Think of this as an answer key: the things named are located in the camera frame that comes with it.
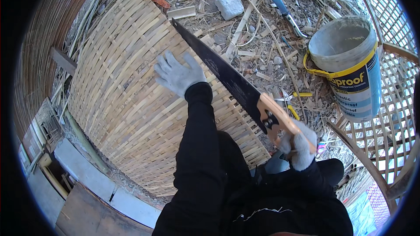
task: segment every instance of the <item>pink object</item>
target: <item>pink object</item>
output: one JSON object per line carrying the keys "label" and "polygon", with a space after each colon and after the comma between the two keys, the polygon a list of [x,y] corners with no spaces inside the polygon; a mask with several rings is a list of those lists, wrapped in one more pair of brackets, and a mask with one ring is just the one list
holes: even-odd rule
{"label": "pink object", "polygon": [[318,143],[317,153],[321,155],[325,151],[326,144],[324,142]]}

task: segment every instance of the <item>wooden saw handle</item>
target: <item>wooden saw handle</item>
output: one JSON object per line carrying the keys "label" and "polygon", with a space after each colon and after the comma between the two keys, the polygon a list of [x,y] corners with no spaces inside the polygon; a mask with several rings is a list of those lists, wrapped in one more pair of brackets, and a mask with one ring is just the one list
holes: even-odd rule
{"label": "wooden saw handle", "polygon": [[[264,123],[269,118],[268,113],[272,113],[274,117],[278,121],[277,124],[273,124],[271,128],[266,128],[267,135],[270,141],[279,147],[280,138],[277,136],[278,132],[282,129],[286,130],[287,132],[291,133],[292,135],[296,135],[301,133],[302,131],[296,126],[295,123],[289,118],[288,114],[280,107],[271,97],[269,97],[266,93],[260,95],[260,99],[257,102],[257,108],[261,114],[261,122]],[[316,147],[309,141],[309,151],[311,154],[316,152]]]}

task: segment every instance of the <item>blue pruning shears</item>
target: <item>blue pruning shears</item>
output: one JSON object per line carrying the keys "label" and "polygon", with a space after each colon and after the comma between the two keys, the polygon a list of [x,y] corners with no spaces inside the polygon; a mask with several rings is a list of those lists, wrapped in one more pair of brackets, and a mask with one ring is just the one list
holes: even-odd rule
{"label": "blue pruning shears", "polygon": [[286,18],[286,20],[291,24],[293,28],[293,32],[298,36],[302,38],[307,38],[308,36],[303,34],[302,31],[300,31],[299,27],[297,26],[296,22],[292,18],[290,12],[287,10],[286,6],[284,5],[282,0],[273,0],[276,4],[277,8],[280,10],[281,15]]}

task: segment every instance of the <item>yellow-handled pliers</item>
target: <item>yellow-handled pliers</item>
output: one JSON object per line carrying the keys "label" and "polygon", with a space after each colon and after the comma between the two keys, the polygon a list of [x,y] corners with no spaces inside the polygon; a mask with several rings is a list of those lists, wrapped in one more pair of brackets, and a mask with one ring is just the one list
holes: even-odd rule
{"label": "yellow-handled pliers", "polygon": [[[276,101],[284,101],[286,103],[286,105],[287,105],[287,108],[291,111],[291,113],[293,114],[293,116],[295,117],[295,119],[300,120],[300,117],[297,115],[296,111],[294,110],[294,108],[289,103],[292,98],[297,97],[296,91],[293,92],[292,95],[287,94],[287,92],[284,91],[283,88],[281,88],[281,91],[283,92],[283,97],[275,98],[274,100],[276,100]],[[301,97],[311,97],[312,96],[312,93],[311,92],[299,92],[299,95]]]}

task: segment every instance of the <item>black t-shirt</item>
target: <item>black t-shirt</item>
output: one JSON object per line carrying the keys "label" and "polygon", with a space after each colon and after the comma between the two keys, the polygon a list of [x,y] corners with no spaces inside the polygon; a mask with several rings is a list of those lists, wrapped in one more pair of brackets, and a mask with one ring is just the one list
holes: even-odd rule
{"label": "black t-shirt", "polygon": [[344,205],[315,161],[286,178],[273,176],[272,184],[251,190],[241,204],[222,206],[224,184],[212,97],[206,82],[191,86],[185,93],[188,120],[176,155],[173,182],[178,192],[163,208],[153,235],[267,236],[283,231],[353,235]]}

